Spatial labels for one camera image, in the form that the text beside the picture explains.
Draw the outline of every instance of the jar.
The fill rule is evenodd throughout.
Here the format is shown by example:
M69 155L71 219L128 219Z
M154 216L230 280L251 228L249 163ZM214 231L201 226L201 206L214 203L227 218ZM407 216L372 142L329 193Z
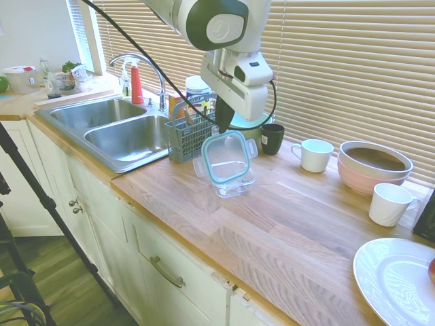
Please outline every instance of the jar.
M206 95L211 93L211 87L207 85L205 81L201 78L201 76L190 76L186 78L186 98L190 100L192 97L196 97L198 95ZM207 107L210 109L210 100L207 99L202 103L196 104L195 107L203 112L203 109ZM188 108L189 114L193 114L194 111L191 108Z
M39 90L35 67L16 66L4 68L3 73L11 91L15 94L30 94Z

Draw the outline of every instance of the gray utensil basket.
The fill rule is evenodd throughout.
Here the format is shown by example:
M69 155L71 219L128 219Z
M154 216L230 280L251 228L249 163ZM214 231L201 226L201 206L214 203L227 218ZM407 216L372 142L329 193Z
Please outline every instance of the gray utensil basket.
M195 105L211 98L216 98L216 94L195 96L189 101ZM189 124L185 117L175 119L178 111L185 105L184 101L178 103L174 108L172 120L165 124L168 132L169 157L180 163L189 162L201 155L201 147L205 139L211 136L211 127L213 126L211 122L197 113L190 115L192 124ZM215 119L214 108L207 108L207 117Z

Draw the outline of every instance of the white cup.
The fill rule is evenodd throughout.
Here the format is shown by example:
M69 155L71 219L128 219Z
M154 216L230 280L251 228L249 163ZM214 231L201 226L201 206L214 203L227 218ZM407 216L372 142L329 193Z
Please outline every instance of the white cup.
M395 226L403 213L413 209L420 202L418 197L399 185L379 183L375 185L368 216L379 225Z
M300 148L300 154L294 150ZM320 173L326 170L334 146L327 141L307 139L292 146L292 153L300 160L300 165L307 171Z

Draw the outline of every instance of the black device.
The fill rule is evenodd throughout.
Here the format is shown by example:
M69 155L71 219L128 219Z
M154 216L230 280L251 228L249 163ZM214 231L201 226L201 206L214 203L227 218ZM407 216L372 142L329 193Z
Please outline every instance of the black device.
M415 224L414 234L435 243L435 192Z

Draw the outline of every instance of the pink bowl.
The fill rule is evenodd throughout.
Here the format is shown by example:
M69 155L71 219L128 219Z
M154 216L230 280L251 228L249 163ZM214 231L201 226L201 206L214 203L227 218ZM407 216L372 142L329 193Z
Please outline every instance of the pink bowl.
M405 179L411 173L408 173L405 177L400 179L378 179L367 177L366 175L362 175L361 173L352 170L348 166L344 165L344 163L339 159L337 162L338 173L340 174L340 178L343 183L348 185L352 190L364 195L373 194L375 185L378 183L393 183L394 185L402 185Z

